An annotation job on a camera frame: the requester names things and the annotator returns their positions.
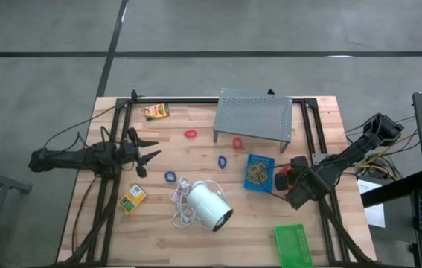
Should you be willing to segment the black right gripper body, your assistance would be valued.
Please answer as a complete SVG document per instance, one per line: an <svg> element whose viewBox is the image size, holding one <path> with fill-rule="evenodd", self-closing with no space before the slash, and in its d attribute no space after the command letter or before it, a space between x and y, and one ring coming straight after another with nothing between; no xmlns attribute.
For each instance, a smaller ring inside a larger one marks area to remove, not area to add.
<svg viewBox="0 0 422 268"><path fill-rule="evenodd" d="M305 156L297 156L290 160L287 170L274 175L277 191L307 189L309 165Z"/></svg>

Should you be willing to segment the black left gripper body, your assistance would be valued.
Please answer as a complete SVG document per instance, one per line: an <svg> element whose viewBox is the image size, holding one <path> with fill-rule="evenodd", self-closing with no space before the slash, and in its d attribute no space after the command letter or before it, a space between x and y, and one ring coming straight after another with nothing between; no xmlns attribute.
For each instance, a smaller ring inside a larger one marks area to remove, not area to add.
<svg viewBox="0 0 422 268"><path fill-rule="evenodd" d="M140 165L138 163L138 158L141 156L139 146L138 146L138 134L135 128L129 128L127 130L127 135L130 139L130 142L124 142L121 148L121 155L123 156L124 160L123 163L136 163L136 173L140 178L145 178L147 176L147 172L145 169L145 165Z"/></svg>

